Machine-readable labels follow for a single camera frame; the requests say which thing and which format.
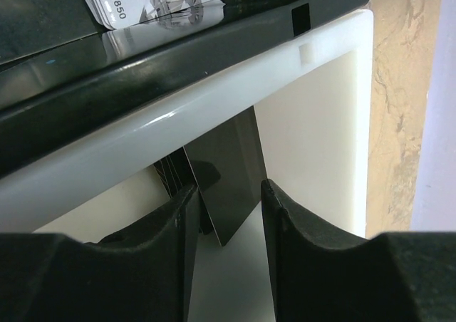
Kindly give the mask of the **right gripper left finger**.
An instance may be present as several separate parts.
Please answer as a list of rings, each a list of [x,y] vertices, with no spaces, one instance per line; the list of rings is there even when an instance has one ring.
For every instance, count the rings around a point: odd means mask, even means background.
[[[98,243],[64,234],[1,235],[3,321],[186,321],[199,233],[199,192]]]

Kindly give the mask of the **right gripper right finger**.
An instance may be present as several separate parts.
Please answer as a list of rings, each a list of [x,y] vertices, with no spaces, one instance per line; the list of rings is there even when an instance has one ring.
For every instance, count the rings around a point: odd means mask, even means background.
[[[272,180],[261,210],[278,321],[453,321],[455,234],[364,239],[293,201]]]

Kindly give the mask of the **black VIP card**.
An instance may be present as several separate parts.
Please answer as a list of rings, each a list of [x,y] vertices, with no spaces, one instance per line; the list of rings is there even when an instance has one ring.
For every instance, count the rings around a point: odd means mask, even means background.
[[[226,246],[261,199],[266,179],[253,107],[184,146],[210,225]]]

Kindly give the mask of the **black white card sorting tray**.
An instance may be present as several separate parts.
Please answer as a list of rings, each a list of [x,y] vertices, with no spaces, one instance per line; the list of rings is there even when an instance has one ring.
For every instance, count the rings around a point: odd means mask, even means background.
[[[155,162],[250,107],[266,179],[362,233],[368,2],[212,0],[109,31],[83,0],[1,0],[1,235],[98,243],[172,199]],[[261,199],[221,246],[192,179],[186,321],[273,321]]]

